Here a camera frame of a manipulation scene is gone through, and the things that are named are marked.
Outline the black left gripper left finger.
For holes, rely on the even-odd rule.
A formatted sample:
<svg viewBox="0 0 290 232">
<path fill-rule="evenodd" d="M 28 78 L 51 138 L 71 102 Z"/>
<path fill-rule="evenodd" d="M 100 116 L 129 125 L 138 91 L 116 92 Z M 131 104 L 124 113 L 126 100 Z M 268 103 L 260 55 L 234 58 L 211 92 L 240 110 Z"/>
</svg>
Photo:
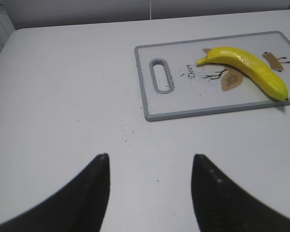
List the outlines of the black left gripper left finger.
<svg viewBox="0 0 290 232">
<path fill-rule="evenodd" d="M 97 155 L 74 179 L 0 232 L 98 232 L 110 195 L 110 160 Z"/>
</svg>

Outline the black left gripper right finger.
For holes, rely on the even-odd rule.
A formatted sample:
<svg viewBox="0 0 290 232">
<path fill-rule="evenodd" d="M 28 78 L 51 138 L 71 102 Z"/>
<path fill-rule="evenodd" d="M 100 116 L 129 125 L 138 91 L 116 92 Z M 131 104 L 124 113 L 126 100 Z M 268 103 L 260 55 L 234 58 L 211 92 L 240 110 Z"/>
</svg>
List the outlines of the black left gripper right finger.
<svg viewBox="0 0 290 232">
<path fill-rule="evenodd" d="M 290 219 L 263 204 L 196 154 L 191 175 L 193 209 L 202 232 L 290 232 Z"/>
</svg>

